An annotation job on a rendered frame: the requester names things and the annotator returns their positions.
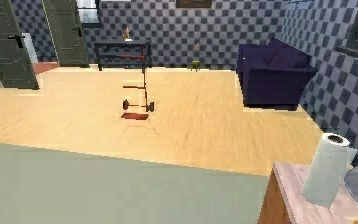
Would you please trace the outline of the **dark shelf table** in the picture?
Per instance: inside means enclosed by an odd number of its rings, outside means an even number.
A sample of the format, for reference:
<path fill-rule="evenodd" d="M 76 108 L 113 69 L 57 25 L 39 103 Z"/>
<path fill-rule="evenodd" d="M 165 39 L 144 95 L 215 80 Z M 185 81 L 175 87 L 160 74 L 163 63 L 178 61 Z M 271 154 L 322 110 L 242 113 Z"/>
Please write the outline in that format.
<path fill-rule="evenodd" d="M 94 43 L 98 69 L 152 67 L 152 47 L 150 40 L 100 40 Z"/>

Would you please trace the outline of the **dark purple sofa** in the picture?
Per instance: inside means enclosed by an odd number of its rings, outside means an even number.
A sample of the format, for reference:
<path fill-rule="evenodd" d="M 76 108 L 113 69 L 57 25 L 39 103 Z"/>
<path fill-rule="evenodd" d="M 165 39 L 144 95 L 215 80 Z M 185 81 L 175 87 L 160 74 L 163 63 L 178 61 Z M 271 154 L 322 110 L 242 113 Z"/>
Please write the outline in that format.
<path fill-rule="evenodd" d="M 236 73 L 246 107 L 295 111 L 302 92 L 316 75 L 311 56 L 278 39 L 240 44 Z"/>

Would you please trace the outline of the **dark green room door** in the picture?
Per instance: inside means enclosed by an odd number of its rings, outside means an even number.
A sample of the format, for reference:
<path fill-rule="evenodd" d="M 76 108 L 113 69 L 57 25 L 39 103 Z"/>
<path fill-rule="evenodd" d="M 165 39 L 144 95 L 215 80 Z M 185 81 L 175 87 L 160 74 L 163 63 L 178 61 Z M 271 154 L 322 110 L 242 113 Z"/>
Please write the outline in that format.
<path fill-rule="evenodd" d="M 88 68 L 89 60 L 83 37 L 72 28 L 82 30 L 76 0 L 42 0 L 57 61 L 60 67 Z"/>
<path fill-rule="evenodd" d="M 23 48 L 7 39 L 11 35 L 21 36 Z M 5 88 L 39 89 L 10 0 L 0 0 L 0 83 Z"/>

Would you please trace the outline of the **white paper towel roll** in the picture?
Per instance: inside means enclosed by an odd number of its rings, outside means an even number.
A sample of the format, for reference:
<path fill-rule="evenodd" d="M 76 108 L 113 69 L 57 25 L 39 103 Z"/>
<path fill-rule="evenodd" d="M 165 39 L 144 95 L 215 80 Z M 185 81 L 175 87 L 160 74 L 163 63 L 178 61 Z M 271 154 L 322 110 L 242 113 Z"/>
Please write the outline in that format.
<path fill-rule="evenodd" d="M 357 154 L 350 142 L 335 133 L 323 133 L 304 185 L 302 196 L 309 202 L 329 208 Z"/>

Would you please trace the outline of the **dark framed wall picture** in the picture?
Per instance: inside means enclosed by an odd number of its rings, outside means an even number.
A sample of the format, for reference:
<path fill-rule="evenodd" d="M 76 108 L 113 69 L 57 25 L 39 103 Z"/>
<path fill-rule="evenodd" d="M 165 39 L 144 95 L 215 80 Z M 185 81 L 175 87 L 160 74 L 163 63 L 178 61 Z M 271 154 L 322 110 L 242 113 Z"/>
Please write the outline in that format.
<path fill-rule="evenodd" d="M 177 8 L 210 8 L 212 0 L 176 0 Z"/>

